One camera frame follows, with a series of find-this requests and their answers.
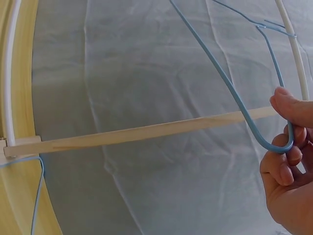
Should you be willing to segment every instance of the wooden dowel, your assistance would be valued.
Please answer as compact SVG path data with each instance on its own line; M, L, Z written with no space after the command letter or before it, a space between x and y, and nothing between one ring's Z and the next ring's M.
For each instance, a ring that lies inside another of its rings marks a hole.
M250 110L249 113L253 119L265 118L277 114L272 107L253 109ZM140 141L205 128L229 125L244 120L245 119L241 112L233 112L223 115L175 121L126 130L111 131L52 141L43 141L39 143L18 146L8 146L4 148L4 154L6 157L12 157L19 155L66 151L130 141Z

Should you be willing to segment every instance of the white tube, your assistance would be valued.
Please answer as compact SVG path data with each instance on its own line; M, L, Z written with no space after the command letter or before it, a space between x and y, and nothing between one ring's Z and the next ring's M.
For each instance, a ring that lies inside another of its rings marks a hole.
M294 29L292 27L291 21L288 17L287 11L285 9L285 6L284 6L282 0L275 0L275 2L276 2L276 5L278 7L279 13L283 19L287 33L295 35ZM301 93L302 93L302 99L303 100L309 100L308 84L307 84L307 80L305 77L303 60L301 57L299 44L297 42L297 39L293 38L293 37L289 37L289 41L290 41L292 53L294 56L294 61L295 61L297 71L298 71L299 82L300 82Z
M15 145L15 134L13 126L12 116L12 94L11 94L11 76L12 76L12 57L13 57L13 45L15 38L15 29L19 16L20 6L22 0L16 0L11 25L9 27L7 48L5 55L5 69L4 69L4 115L5 115L5 128L8 146Z

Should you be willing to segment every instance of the wire hook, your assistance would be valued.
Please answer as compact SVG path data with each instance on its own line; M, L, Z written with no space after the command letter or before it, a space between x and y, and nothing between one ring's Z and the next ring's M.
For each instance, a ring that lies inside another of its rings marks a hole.
M274 65L275 65L275 69L276 69L276 72L277 72L277 75L278 75L278 80L279 80L279 83L280 83L280 86L282 87L285 87L284 86L284 81L282 79L282 75L281 75L281 72L280 72L280 69L279 69L279 66L278 66L278 63L277 63L277 60L275 58L275 55L274 55L274 52L270 46L270 43L269 43L269 40L267 38L267 36L265 35L265 33L260 29L260 25L261 26L265 26L265 28L270 28L270 29L273 29L273 30L276 30L278 32L281 32L281 33L284 33L283 31L281 30L277 30L277 29L274 29L273 27L268 27L267 25L263 24L263 23L258 23L256 21L253 21L251 19L249 19L247 16L245 16L243 13L223 4L223 3L220 3L216 0L213 0L235 12L237 12L238 14L240 14L241 16L243 16L245 19L247 19L248 21L250 21L251 23L254 23L257 27L257 29L259 30L259 32L263 35L263 37L265 38L266 40L266 43L268 45L268 48L269 48L269 51L270 51L270 54L272 56L272 59L273 59L273 62L274 62ZM292 124L288 121L288 131L289 131L289 140L288 140L288 143L283 146L283 147L279 147L279 146L276 146L276 145L273 145L269 142L267 142L263 136L260 134L258 128L256 127L254 121L252 120L247 108L245 107L243 101L241 100L240 96L238 95L238 93L236 92L233 84L231 83L230 79L227 77L226 73L224 72L224 70L222 69L221 65L219 64L219 62L216 60L216 58L214 57L214 55L212 54L212 52L209 50L209 48L204 44L203 40L201 39L201 37L197 34L197 32L195 31L195 29L192 27L192 25L189 23L189 21L185 18L185 16L182 14L182 12L180 11L180 9L176 6L176 4L173 2L173 0L170 0L170 3L172 4L172 6L175 8L176 12L179 14L179 16L181 17L181 19L183 20L183 22L185 23L185 25L188 27L188 29L190 30L190 32L193 34L193 36L196 38L196 40L198 41L198 43L200 44L200 46L202 47L202 49L204 50L204 52L206 53L206 55L209 57L209 59L211 60L211 62L213 63L214 67L216 68L216 70L218 71L218 73L220 74L220 76L222 77L224 83L226 84L226 86L228 87L229 91L231 92L232 96L234 97L237 105L239 106L239 109L240 111L242 112L243 116L245 117L245 120L250 128L250 130L252 131L254 137L256 138L256 140L258 141L258 143L264 147L265 149L269 150L269 151L273 151L273 152L276 152L276 153L286 153L288 152L292 146L293 146L293 139L294 139L294 136L293 136L293 128L292 128Z

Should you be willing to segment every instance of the blue wire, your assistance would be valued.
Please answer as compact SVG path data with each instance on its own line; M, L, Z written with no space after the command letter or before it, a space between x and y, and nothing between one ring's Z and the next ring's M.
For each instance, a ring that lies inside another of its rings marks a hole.
M275 23L275 22L269 21L269 20L264 20L264 21L267 22L267 23L271 23L271 24L273 24L273 25L279 26L279 27L281 27L281 28L285 28L285 26L283 26L282 24Z
M242 102L241 98L239 97L238 93L236 92L234 86L232 85L230 79L227 77L226 73L224 72L224 70L222 69L221 65L219 64L219 62L215 59L214 55L211 53L211 51L207 48L207 46L204 44L203 40L201 39L201 37L197 34L197 32L195 31L195 29L192 27L192 25L188 22L188 20L185 18L185 16L182 14L182 12L179 10L179 8L176 6L176 4L173 2L173 0L170 0L170 3L173 5L173 7L175 8L176 12L179 14L179 16L181 17L181 19L183 20L183 22L186 24L186 26L189 28L189 30L191 31L191 33L193 34L193 36L196 38L196 40L198 41L198 43L200 44L200 46L202 47L202 49L204 50L204 52L206 53L206 55L209 57L209 59L211 60L211 62L213 63L214 67L216 68L216 70L218 71L218 73L220 74L220 76L222 77L224 83L226 84L226 86L228 87L229 91L231 92L232 96L234 97L237 105L239 106L240 111L242 112L248 126L250 127L254 137L256 138L256 140L258 141L258 143L264 147L267 150L276 152L276 153L286 153L288 152L292 146L293 146L293 128L290 122L288 122L288 129L289 129L289 140L288 143L284 146L284 147L279 147L279 146L275 146L269 142L267 142L263 136L260 134L258 128L256 127L254 121L252 120L248 110L246 109L244 103ZM259 27L263 27L262 24L257 23L256 21L253 21L251 19L249 19L248 17L246 17L243 13L228 7L225 4L222 4L225 7L234 10L235 12L237 12L238 14L240 14L241 16L243 16L245 19L247 19L248 21L258 25ZM274 65L277 71L277 75L278 75L278 79L280 82L281 86L284 86L283 80L282 80L282 76L276 61L276 58L273 54L273 51L271 49L271 47L269 47L272 59L274 61Z
M213 1L216 2L216 3L218 3L219 5L222 5L222 6L226 7L226 8L228 8L228 9L230 9L230 10L232 10L232 11L238 13L239 15L241 15L242 17L244 17L246 20L248 20L248 21L251 22L251 23L260 25L260 26L263 27L263 28L272 29L272 30L274 30L274 31L283 33L283 34L285 34L285 35L287 35L287 36L290 36L290 37L296 37L296 35L293 35L293 34L284 32L284 31L282 31L282 30L279 29L279 28L276 28L276 27L273 27L273 26L270 26L270 25L267 25L267 24L264 24L264 23L256 22L256 21L250 19L250 18L249 18L248 16L246 16L244 13L242 13L242 12L240 12L240 11L238 11L238 10L236 10L236 9L234 9L234 8L228 6L228 5L226 5L226 4L224 4L224 3L220 2L220 1L217 1L217 0L213 0ZM267 22L285 28L284 26L282 26L282 25L280 25L280 24L276 24L276 23L273 23L273 22L270 22L270 21L267 21Z
M44 178L44 173L45 173L45 166L44 166L43 160L39 156L37 156L37 157L30 157L30 158L24 158L24 159L19 159L19 160L16 160L16 161L13 161L13 162L1 165L0 168L4 168L6 166L9 166L9 165L12 165L12 164L16 164L16 163L28 162L28 161L31 161L31 160L39 160L41 168L42 168L41 176L40 176L40 180L39 180L39 184L38 184L38 188L37 188L36 199L35 199L33 218L32 218L32 221L31 221L30 234L34 235L34 233L35 233L35 225L36 225L36 221L37 221L38 202L39 202L39 198L40 198L40 191L41 191L41 188L42 188L43 178Z

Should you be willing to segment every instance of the hand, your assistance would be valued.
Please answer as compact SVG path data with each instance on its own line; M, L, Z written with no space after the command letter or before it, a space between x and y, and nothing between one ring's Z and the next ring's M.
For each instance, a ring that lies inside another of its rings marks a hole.
M284 88L270 98L273 108L293 123L294 146L287 154L267 152L260 164L268 210L293 235L313 235L313 102L299 101ZM273 144L288 142L288 128ZM302 162L306 173L297 165Z

